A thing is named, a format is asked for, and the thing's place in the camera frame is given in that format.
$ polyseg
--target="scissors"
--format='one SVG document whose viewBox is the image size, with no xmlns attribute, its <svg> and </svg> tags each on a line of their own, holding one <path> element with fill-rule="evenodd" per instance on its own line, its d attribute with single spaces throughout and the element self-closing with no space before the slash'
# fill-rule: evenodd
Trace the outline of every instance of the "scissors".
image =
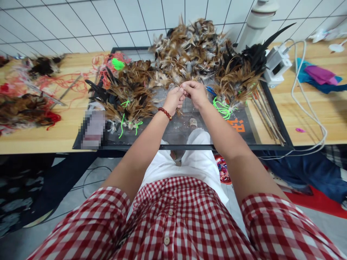
<svg viewBox="0 0 347 260">
<path fill-rule="evenodd" d="M 217 94 L 214 92 L 213 88 L 207 86 L 207 87 L 206 87 L 206 90 L 207 90 L 208 92 L 210 92 L 213 96 L 217 96 Z"/>
</svg>

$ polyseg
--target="red checkered shirt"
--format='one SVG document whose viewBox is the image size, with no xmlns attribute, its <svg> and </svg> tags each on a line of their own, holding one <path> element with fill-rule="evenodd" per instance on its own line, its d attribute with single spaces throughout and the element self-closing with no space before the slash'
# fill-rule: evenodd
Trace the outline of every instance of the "red checkered shirt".
<svg viewBox="0 0 347 260">
<path fill-rule="evenodd" d="M 247 237 L 218 195 L 191 177 L 147 184 L 134 200 L 98 189 L 69 213 L 29 259 L 339 259 L 344 254 L 294 204 L 245 198 Z"/>
</svg>

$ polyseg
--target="red bead bracelet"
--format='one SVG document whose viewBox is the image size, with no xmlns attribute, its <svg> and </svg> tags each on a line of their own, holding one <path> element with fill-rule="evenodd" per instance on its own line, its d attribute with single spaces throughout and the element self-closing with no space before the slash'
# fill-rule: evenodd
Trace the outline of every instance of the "red bead bracelet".
<svg viewBox="0 0 347 260">
<path fill-rule="evenodd" d="M 158 108 L 159 111 L 163 111 L 170 121 L 172 121 L 172 116 L 164 109 L 164 108 Z"/>
</svg>

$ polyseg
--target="pink cloth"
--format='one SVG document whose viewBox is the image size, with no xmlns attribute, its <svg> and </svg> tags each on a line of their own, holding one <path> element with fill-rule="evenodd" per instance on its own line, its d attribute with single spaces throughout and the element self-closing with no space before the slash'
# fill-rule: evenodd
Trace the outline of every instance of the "pink cloth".
<svg viewBox="0 0 347 260">
<path fill-rule="evenodd" d="M 305 72 L 309 74 L 319 85 L 330 84 L 337 86 L 338 82 L 335 79 L 335 74 L 329 70 L 318 66 L 307 66 Z"/>
</svg>

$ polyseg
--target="wooden table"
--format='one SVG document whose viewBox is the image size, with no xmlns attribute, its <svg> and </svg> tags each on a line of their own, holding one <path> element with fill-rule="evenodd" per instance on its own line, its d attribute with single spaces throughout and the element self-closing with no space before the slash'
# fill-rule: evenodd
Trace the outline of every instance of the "wooden table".
<svg viewBox="0 0 347 260">
<path fill-rule="evenodd" d="M 339 39 L 331 42 L 307 43 L 305 60 L 342 77 L 343 80 L 340 85 L 343 85 L 347 84 L 347 50 L 341 53 L 331 53 L 328 48 L 330 44 L 340 43 L 341 41 Z M 301 58 L 302 45 L 298 45 L 297 50 L 297 55 Z M 295 57 L 294 48 L 291 49 L 289 55 L 291 61 L 293 61 Z M 284 82 L 270 89 L 282 120 L 293 145 L 313 145 L 322 138 L 320 127 L 300 109 L 291 97 L 291 89 L 295 79 L 294 71 L 288 70 L 283 76 Z M 303 83 L 302 86 L 320 122 L 328 131 L 326 144 L 346 144 L 347 91 L 324 94 L 310 84 Z M 309 111 L 299 87 L 295 87 L 294 94 L 302 106 Z M 298 127 L 304 129 L 306 133 L 297 132 L 295 129 Z"/>
<path fill-rule="evenodd" d="M 331 43 L 333 42 L 308 43 L 305 59 L 341 76 L 344 78 L 341 84 L 346 84 L 347 50 L 342 53 L 331 54 L 328 49 Z M 69 54 L 61 66 L 61 73 L 70 74 L 77 71 L 90 71 L 92 69 L 91 60 L 97 54 L 99 53 Z M 298 56 L 302 56 L 302 47 L 300 46 L 298 46 Z M 293 61 L 294 48 L 290 51 L 290 57 Z M 4 76 L 12 65 L 13 63 L 11 62 L 0 69 L 1 84 L 4 83 Z M 287 71 L 284 74 L 284 82 L 271 89 L 271 94 L 293 144 L 295 146 L 313 145 L 321 139 L 322 134 L 319 126 L 299 108 L 291 97 L 290 92 L 294 77 L 295 73 L 292 70 Z M 303 84 L 303 88 L 320 121 L 328 130 L 326 144 L 347 143 L 347 91 L 331 92 L 326 95 L 307 83 Z M 80 96 L 80 93 L 70 91 L 64 97 L 63 102 L 69 103 L 70 100 L 78 96 Z M 298 87 L 295 88 L 295 96 L 308 109 Z M 88 96 L 84 95 L 83 98 L 75 100 L 69 110 L 59 105 L 55 106 L 54 111 L 62 116 L 62 121 L 50 128 L 49 131 L 46 131 L 45 127 L 39 127 L 20 130 L 9 136 L 0 137 L 0 154 L 81 151 L 72 150 L 72 145 L 85 115 L 87 104 Z M 257 109 L 255 109 L 252 102 L 248 102 L 248 104 L 254 127 L 258 133 L 259 143 L 274 144 Z M 297 132 L 295 129 L 298 127 L 306 130 L 306 133 Z"/>
<path fill-rule="evenodd" d="M 89 72 L 92 67 L 92 58 L 100 53 L 74 53 L 68 54 L 61 65 L 59 75 L 71 74 L 76 72 Z M 11 66 L 18 61 L 11 61 L 5 67 L 0 69 L 0 84 L 5 82 L 5 75 L 11 69 Z M 65 89 L 57 93 L 59 97 Z M 46 127 L 34 129 L 18 130 L 11 135 L 0 137 L 0 154 L 18 154 L 18 153 L 57 153 L 57 152 L 81 152 L 73 150 L 72 145 L 78 134 L 79 127 L 83 121 L 88 104 L 88 94 L 84 95 L 69 91 L 62 102 L 70 104 L 69 109 L 56 105 L 53 112 L 61 115 L 62 120 L 49 131 Z"/>
</svg>

